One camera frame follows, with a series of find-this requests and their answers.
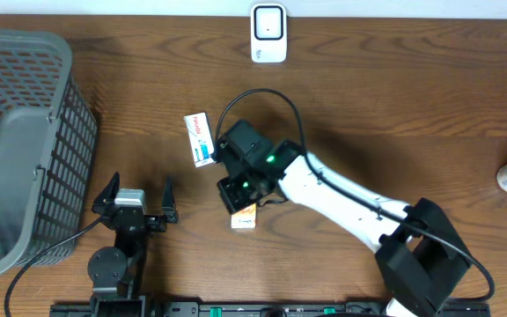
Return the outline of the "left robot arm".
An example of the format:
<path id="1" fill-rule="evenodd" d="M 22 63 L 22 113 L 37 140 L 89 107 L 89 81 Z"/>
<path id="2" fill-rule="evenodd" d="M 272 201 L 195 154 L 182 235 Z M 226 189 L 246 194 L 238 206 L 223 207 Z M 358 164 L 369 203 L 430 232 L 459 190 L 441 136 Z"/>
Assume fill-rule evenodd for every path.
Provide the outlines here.
<path id="1" fill-rule="evenodd" d="M 111 247 L 96 251 L 88 262 L 88 276 L 93 282 L 91 315 L 156 316 L 152 296 L 140 289 L 149 239 L 179 221 L 172 180 L 165 182 L 159 215 L 146 212 L 143 190 L 120 187 L 118 173 L 94 199 L 92 211 L 115 233 L 115 240 Z"/>

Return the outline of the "small orange box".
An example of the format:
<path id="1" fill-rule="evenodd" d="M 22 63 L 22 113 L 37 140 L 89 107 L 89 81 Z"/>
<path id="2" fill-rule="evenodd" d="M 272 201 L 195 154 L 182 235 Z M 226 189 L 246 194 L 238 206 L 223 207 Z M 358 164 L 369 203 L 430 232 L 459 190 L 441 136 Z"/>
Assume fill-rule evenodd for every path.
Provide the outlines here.
<path id="1" fill-rule="evenodd" d="M 254 229 L 256 219 L 257 205 L 252 204 L 231 215 L 231 229 Z"/>

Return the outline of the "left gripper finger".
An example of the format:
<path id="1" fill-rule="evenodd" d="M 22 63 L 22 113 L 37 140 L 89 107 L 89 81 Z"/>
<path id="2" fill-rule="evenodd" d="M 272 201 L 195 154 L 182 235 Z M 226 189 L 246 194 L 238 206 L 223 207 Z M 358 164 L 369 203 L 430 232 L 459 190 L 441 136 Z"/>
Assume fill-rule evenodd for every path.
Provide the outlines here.
<path id="1" fill-rule="evenodd" d="M 166 223 L 178 223 L 179 213 L 177 210 L 176 202 L 173 196 L 173 182 L 171 177 L 166 178 L 163 197 L 162 197 L 162 211 Z"/>
<path id="2" fill-rule="evenodd" d="M 115 172 L 105 188 L 93 200 L 93 207 L 107 207 L 114 204 L 120 186 L 120 174 Z"/>

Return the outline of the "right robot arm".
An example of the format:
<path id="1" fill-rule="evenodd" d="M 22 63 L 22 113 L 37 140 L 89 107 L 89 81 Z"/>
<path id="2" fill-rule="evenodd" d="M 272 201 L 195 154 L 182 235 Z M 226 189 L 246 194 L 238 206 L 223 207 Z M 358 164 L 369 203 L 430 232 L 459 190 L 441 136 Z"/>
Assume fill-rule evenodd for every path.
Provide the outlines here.
<path id="1" fill-rule="evenodd" d="M 470 253 L 444 211 L 422 198 L 411 205 L 364 188 L 290 140 L 273 144 L 249 122 L 216 141 L 228 175 L 217 184 L 231 214 L 278 195 L 330 219 L 374 254 L 393 298 L 391 316 L 434 316 L 470 269 Z"/>

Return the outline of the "grey plastic basket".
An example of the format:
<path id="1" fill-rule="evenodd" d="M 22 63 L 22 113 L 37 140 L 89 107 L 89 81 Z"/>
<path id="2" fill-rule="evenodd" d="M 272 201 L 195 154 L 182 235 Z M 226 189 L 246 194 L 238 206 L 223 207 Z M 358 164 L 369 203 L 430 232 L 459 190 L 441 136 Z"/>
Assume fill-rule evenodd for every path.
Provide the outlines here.
<path id="1" fill-rule="evenodd" d="M 0 29 L 0 275 L 75 249 L 98 127 L 71 69 L 63 38 Z"/>

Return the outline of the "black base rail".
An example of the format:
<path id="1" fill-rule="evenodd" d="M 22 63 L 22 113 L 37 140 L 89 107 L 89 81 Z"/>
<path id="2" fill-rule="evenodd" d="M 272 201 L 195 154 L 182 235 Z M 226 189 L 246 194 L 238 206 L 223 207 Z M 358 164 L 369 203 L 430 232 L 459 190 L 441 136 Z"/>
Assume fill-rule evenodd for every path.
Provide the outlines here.
<path id="1" fill-rule="evenodd" d="M 50 317 L 71 316 L 154 316 L 154 317 L 263 317 L 263 316 L 385 316 L 386 306 L 379 302 L 346 304 L 201 304 L 180 301 L 165 304 L 141 301 L 101 304 L 57 304 Z"/>

